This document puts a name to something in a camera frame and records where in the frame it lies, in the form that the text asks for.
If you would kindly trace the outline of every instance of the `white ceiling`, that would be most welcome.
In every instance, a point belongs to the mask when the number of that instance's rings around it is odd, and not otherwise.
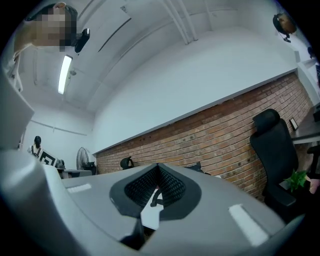
[[[46,1],[43,5],[55,1]],[[28,48],[22,56],[20,73],[24,90],[34,87],[52,99],[61,99],[83,111],[95,113],[115,88],[137,67],[182,40],[177,27],[158,0],[65,0],[79,14],[78,33],[90,29],[90,40],[79,55],[73,48]],[[183,17],[176,0],[172,0]],[[189,14],[206,14],[203,0],[183,0]],[[230,0],[207,0],[210,10],[230,9]],[[106,40],[130,19],[101,49]],[[197,28],[197,32],[206,30]],[[64,55],[73,57],[65,94],[58,94]]]

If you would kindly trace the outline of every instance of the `red brick wall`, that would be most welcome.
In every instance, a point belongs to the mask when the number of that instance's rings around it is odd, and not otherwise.
[[[299,124],[311,106],[304,87],[291,73],[98,153],[98,171],[103,174],[122,170],[120,161],[128,156],[132,156],[135,165],[170,163],[186,166],[201,162],[204,172],[221,175],[260,199],[266,173],[249,141],[255,132],[252,118],[272,108],[279,112],[292,131],[289,119],[294,118]]]

